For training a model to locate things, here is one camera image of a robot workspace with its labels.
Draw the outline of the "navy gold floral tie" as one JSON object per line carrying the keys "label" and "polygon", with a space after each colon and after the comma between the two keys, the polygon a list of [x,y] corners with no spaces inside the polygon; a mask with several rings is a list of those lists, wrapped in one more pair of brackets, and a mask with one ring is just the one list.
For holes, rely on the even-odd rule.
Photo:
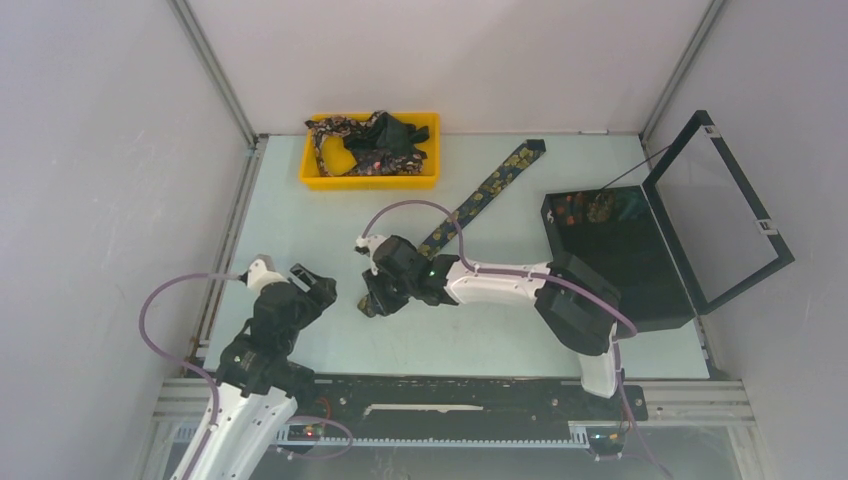
{"label": "navy gold floral tie", "polygon": [[[534,295],[543,288],[543,276],[551,272],[544,263],[507,265],[467,259],[464,228],[546,151],[544,140],[525,140],[453,211],[434,202],[419,202],[444,213],[445,220],[425,241],[413,246],[429,258],[439,254],[458,257],[458,262],[448,273],[447,284],[449,295],[458,302],[456,306],[483,302],[530,305],[534,302]],[[373,225],[369,222],[360,236],[372,235],[370,230]]]}

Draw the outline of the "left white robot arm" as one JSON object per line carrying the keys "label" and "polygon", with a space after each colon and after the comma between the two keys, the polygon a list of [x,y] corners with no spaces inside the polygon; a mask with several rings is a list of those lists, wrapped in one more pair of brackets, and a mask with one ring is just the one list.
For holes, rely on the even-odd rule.
{"label": "left white robot arm", "polygon": [[237,279],[256,295],[252,314],[222,350],[175,479],[249,478],[283,424],[316,403],[313,370],[289,357],[300,332],[335,303],[336,281],[301,264],[283,275],[265,255]]}

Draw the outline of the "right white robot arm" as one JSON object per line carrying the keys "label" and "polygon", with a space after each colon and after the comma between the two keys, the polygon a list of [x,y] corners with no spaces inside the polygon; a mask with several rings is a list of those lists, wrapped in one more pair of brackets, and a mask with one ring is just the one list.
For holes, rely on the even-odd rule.
{"label": "right white robot arm", "polygon": [[363,278],[370,316],[392,315],[410,300],[429,306],[530,307],[576,353],[585,411],[606,418],[620,407],[618,341],[638,330],[618,308],[619,291],[579,258],[563,254],[521,266],[472,262],[461,255],[428,258],[397,235],[360,237],[355,250],[369,260]]}

